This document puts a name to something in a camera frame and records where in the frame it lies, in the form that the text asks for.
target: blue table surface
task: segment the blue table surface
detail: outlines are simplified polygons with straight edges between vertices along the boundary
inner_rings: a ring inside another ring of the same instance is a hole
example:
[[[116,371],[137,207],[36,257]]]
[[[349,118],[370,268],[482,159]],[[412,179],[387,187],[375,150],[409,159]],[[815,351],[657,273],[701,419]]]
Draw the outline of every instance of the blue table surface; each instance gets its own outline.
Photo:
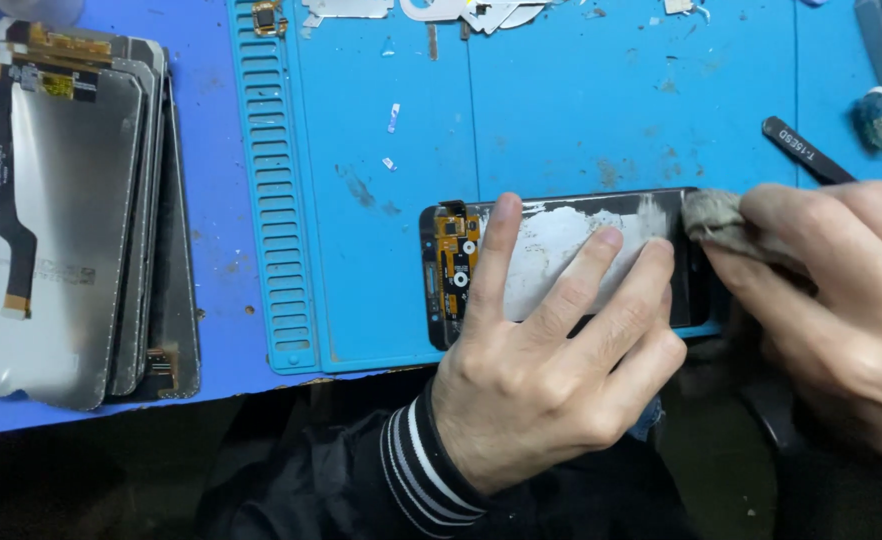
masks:
[[[317,326],[327,333],[324,354],[351,357],[358,367],[383,358],[439,358],[424,331],[411,243],[417,215],[438,200],[492,200],[504,190],[534,197],[670,186],[745,191],[760,182],[814,186],[761,137],[761,121],[771,115],[855,177],[882,178],[882,154],[862,149],[847,118],[875,84],[848,2],[708,2],[705,25],[700,15],[665,17],[661,3],[570,0],[531,25],[476,34],[467,43],[457,24],[439,25],[434,62],[424,26],[399,7],[387,20],[327,19],[307,33],[299,25],[306,14],[300,2],[283,6],[301,65],[292,77],[300,77],[309,142],[301,173],[312,175],[308,227],[322,246],[311,254],[324,274],[312,296],[323,323]],[[607,16],[584,16],[595,7]],[[171,51],[196,299],[205,317],[198,325],[201,391],[157,405],[325,377],[274,374],[266,364],[225,4],[87,0],[78,25],[153,39]],[[395,55],[381,55],[385,42]],[[392,103],[401,104],[398,131],[384,143]],[[396,173],[380,163],[383,153],[398,165]],[[363,182],[380,209],[360,207],[346,182]],[[364,328],[357,328],[356,306],[368,299],[352,280],[370,257],[370,243],[342,233],[356,225],[373,227],[372,241],[411,243],[387,255],[381,272],[395,290]],[[15,394],[0,399],[0,431],[138,407],[81,413]]]

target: small sticker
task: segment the small sticker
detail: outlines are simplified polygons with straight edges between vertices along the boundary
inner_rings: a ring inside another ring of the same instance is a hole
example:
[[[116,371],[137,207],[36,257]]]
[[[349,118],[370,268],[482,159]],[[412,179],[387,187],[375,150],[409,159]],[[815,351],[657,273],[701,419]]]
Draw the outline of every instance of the small sticker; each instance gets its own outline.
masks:
[[[387,123],[387,133],[394,133],[394,125],[398,123],[398,112],[401,110],[401,104],[391,105],[391,120]]]

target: dark floor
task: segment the dark floor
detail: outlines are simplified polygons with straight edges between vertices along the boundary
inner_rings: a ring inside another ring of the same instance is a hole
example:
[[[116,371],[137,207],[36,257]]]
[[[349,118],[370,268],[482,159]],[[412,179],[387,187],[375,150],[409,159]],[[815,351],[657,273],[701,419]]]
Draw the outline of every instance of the dark floor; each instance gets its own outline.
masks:
[[[773,468],[747,411],[729,397],[683,399],[675,386],[663,400],[658,448],[699,531],[708,540],[771,538]],[[1,434],[0,484],[17,489],[0,497],[0,538],[190,537],[205,477],[242,403],[155,407]],[[842,494],[848,487],[837,485]],[[874,521],[848,522],[844,515],[864,514],[866,503],[840,498],[832,536],[882,538],[882,508],[871,510]]]

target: stack of phone screens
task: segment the stack of phone screens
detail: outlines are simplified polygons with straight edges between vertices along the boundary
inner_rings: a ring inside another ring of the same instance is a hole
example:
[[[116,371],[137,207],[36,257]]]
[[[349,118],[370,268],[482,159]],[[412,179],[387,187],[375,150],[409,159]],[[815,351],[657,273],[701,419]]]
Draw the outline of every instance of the stack of phone screens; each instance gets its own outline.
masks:
[[[189,397],[199,351],[158,42],[0,21],[0,396]]]

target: white adhesive residue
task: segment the white adhesive residue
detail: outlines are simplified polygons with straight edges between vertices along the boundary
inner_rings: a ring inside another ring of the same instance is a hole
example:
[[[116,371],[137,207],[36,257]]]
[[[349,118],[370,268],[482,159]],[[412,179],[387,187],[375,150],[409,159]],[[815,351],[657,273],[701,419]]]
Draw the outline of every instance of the white adhesive residue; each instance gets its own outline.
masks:
[[[479,216],[482,238],[488,218],[487,212]],[[648,240],[668,236],[667,213],[651,194],[640,195],[637,213],[627,215],[604,210],[587,215],[569,206],[545,210],[543,202],[526,202],[504,288],[504,318],[527,319],[575,258],[581,244],[604,226],[620,229],[624,245],[601,280],[589,314],[600,312],[611,300]]]

